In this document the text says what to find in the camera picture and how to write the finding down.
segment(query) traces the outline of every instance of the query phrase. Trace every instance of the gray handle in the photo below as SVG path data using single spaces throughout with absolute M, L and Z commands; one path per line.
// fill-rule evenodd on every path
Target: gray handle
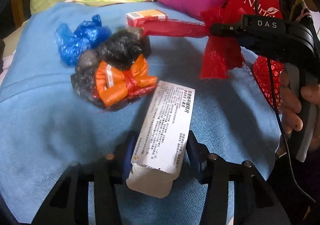
M 318 106 L 304 100 L 301 96 L 301 88 L 306 85 L 315 85 L 318 80 L 311 74 L 299 71 L 292 64 L 285 64 L 285 69 L 289 75 L 290 89 L 299 98 L 302 108 L 298 116 L 301 118 L 303 128 L 301 131 L 292 131 L 288 146 L 290 155 L 294 156 L 298 161 L 304 162 L 307 156 L 307 151 L 313 136 L 313 131 L 316 126 L 318 117 Z

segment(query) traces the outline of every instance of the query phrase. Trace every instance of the blue bed sheet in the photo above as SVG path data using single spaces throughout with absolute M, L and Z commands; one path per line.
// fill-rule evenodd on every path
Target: blue bed sheet
M 115 32 L 125 14 L 159 9 L 169 18 L 196 20 L 159 3 L 87 7 L 58 3 L 33 15 L 0 87 L 0 191 L 20 222 L 31 222 L 42 201 L 72 161 L 88 163 L 113 151 L 129 130 L 139 131 L 151 96 L 118 112 L 101 111 L 72 90 L 53 35 L 60 23 L 73 31 L 100 14 Z M 251 74 L 256 56 L 242 49 L 246 63 L 224 80 L 199 78 L 207 38 L 151 37 L 150 75 L 196 90 L 190 129 L 211 152 L 227 161 L 252 161 L 264 178 L 274 165 L 279 131 L 273 111 Z M 188 159 L 171 193 L 152 198 L 117 186 L 123 224 L 198 224 L 207 186 L 192 177 Z M 228 219 L 233 215 L 230 186 Z M 94 223 L 90 207 L 90 224 Z

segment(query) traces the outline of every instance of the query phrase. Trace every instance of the black cable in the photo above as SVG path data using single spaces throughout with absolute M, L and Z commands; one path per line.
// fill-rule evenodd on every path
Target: black cable
M 255 5 L 254 5 L 255 14 L 256 15 L 259 15 L 259 13 L 258 13 L 258 4 L 259 4 L 259 0 L 256 0 L 255 1 Z M 296 179 L 294 177 L 291 158 L 290 158 L 289 147 L 288 147 L 286 135 L 284 133 L 284 130 L 283 130 L 283 127 L 282 127 L 282 123 L 281 123 L 281 120 L 280 120 L 280 116 L 279 116 L 279 112 L 278 112 L 278 105 L 277 105 L 277 102 L 276 102 L 275 87 L 274 87 L 274 83 L 273 83 L 273 75 L 272 75 L 272 67 L 271 67 L 271 60 L 270 59 L 268 59 L 268 70 L 269 70 L 269 78 L 270 78 L 270 85 L 271 85 L 273 109 L 274 109 L 274 112 L 276 114 L 276 118 L 277 118 L 278 125 L 279 125 L 280 132 L 281 132 L 281 137 L 283 139 L 283 142 L 284 142 L 284 145 L 285 145 L 285 149 L 287 151 L 288 160 L 289 160 L 289 167 L 290 167 L 290 173 L 291 173 L 292 180 L 293 180 L 295 186 L 298 188 L 298 190 L 300 190 L 301 193 L 304 194 L 312 203 L 315 203 L 316 201 L 309 194 L 307 194 L 304 190 L 301 189 L 301 187 L 298 185 L 298 183 L 297 183 L 297 181 L 296 181 Z

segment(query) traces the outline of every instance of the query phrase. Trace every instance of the crumpled blue plastic bag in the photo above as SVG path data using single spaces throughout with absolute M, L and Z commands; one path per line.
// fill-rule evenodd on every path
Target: crumpled blue plastic bag
M 54 34 L 54 42 L 62 61 L 68 66 L 75 66 L 81 53 L 97 48 L 111 34 L 107 26 L 102 26 L 100 15 L 96 14 L 92 21 L 79 24 L 73 33 L 66 23 L 60 24 Z

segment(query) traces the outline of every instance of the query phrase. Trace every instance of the orange plastic bow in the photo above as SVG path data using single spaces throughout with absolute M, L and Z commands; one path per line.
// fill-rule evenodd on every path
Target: orange plastic bow
M 102 61 L 95 74 L 97 92 L 106 107 L 146 94 L 156 85 L 157 77 L 148 76 L 148 63 L 141 54 L 130 70 L 120 71 Z

